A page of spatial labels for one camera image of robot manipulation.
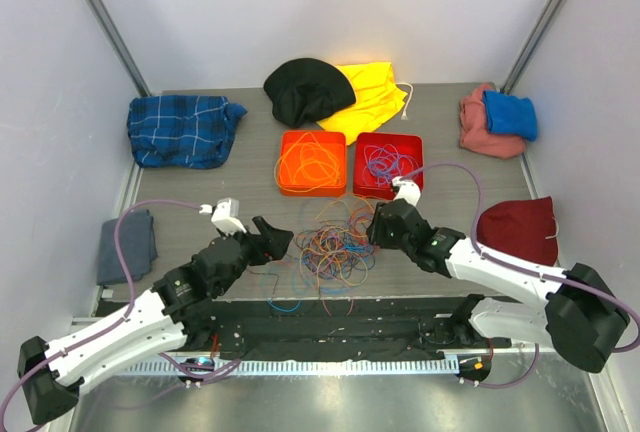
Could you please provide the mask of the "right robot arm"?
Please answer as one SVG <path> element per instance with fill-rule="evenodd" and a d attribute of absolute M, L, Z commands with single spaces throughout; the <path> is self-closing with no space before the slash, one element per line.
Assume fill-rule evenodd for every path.
<path fill-rule="evenodd" d="M 631 315 L 599 273 L 577 263 L 566 270 L 514 258 L 450 228 L 433 228 L 404 199 L 380 202 L 367 228 L 371 244 L 399 250 L 419 269 L 474 282 L 506 296 L 472 301 L 451 332 L 465 347 L 509 338 L 551 347 L 566 362 L 599 373 Z"/>

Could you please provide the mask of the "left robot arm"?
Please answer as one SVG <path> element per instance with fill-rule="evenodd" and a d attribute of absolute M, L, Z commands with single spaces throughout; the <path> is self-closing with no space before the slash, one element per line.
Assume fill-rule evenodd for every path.
<path fill-rule="evenodd" d="M 261 216 L 253 223 L 256 232 L 221 234 L 133 302 L 86 328 L 56 340 L 34 336 L 23 342 L 18 376 L 33 424 L 64 415 L 82 395 L 151 355 L 185 345 L 205 349 L 213 337 L 207 307 L 247 268 L 282 259 L 294 237 Z"/>

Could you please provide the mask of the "red plastic box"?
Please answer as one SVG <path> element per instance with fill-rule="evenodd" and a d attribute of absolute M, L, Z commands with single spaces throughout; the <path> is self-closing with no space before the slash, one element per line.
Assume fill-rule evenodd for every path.
<path fill-rule="evenodd" d="M 391 181 L 424 165 L 423 142 L 416 135 L 363 132 L 355 142 L 353 193 L 390 200 Z"/>

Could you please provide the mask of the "orange plastic box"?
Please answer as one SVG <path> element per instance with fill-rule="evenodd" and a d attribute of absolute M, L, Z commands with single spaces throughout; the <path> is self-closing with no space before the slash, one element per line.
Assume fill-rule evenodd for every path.
<path fill-rule="evenodd" d="M 345 136 L 324 130 L 284 132 L 274 166 L 274 179 L 285 196 L 343 195 L 347 182 Z"/>

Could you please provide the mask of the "pink cloth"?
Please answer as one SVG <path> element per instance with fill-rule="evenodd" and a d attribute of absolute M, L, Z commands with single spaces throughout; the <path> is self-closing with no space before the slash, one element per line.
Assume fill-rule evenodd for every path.
<path fill-rule="evenodd" d="M 523 154 L 526 150 L 523 138 L 516 135 L 492 134 L 488 130 L 486 107 L 483 102 L 485 91 L 494 91 L 494 86 L 483 83 L 459 102 L 459 146 L 500 159 L 510 159 Z"/>

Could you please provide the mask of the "dark red cloth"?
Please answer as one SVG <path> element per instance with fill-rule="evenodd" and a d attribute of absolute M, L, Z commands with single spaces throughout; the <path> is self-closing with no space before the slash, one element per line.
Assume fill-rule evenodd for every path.
<path fill-rule="evenodd" d="M 480 215 L 476 234 L 481 244 L 529 262 L 553 266 L 558 259 L 551 197 L 498 203 Z"/>

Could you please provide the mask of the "yellow cloth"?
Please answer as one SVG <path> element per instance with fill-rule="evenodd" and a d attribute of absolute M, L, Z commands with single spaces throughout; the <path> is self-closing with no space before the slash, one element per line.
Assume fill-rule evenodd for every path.
<path fill-rule="evenodd" d="M 342 133 L 346 144 L 351 145 L 361 133 L 375 132 L 399 113 L 407 119 L 413 86 L 403 83 L 407 91 L 398 86 L 390 62 L 338 65 L 337 69 L 349 80 L 356 102 L 318 121 L 323 130 Z"/>

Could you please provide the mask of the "grey cloth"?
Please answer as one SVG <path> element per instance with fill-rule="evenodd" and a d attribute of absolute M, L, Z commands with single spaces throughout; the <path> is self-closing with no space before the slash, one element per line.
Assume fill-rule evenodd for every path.
<path fill-rule="evenodd" d="M 96 277 L 98 286 L 126 282 L 114 241 L 117 222 L 117 219 L 113 219 L 103 223 L 101 227 Z M 137 210 L 128 214 L 121 224 L 119 238 L 132 280 L 137 282 L 151 271 L 152 263 L 158 256 L 154 218 L 150 212 Z"/>

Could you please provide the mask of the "blue plaid cloth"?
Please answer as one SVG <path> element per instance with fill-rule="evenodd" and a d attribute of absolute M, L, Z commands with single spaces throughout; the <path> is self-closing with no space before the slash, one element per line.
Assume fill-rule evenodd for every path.
<path fill-rule="evenodd" d="M 129 104 L 127 134 L 141 168 L 218 168 L 247 109 L 224 96 L 163 95 Z"/>

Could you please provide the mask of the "black cloth hat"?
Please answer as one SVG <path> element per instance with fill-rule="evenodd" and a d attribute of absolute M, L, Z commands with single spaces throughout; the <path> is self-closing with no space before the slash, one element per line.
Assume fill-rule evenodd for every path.
<path fill-rule="evenodd" d="M 297 129 L 331 117 L 356 103 L 347 76 L 336 66 L 315 58 L 289 60 L 265 80 L 263 90 L 272 103 L 272 115 Z"/>

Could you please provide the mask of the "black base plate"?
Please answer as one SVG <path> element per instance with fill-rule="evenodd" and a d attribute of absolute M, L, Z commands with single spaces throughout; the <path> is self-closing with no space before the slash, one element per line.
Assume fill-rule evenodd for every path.
<path fill-rule="evenodd" d="M 206 300 L 172 320 L 156 297 L 139 298 L 128 320 L 96 340 L 109 357 L 133 360 L 217 345 L 221 358 L 248 361 L 406 362 L 456 349 L 518 342 L 552 345 L 543 311 L 472 294 L 465 298 Z"/>

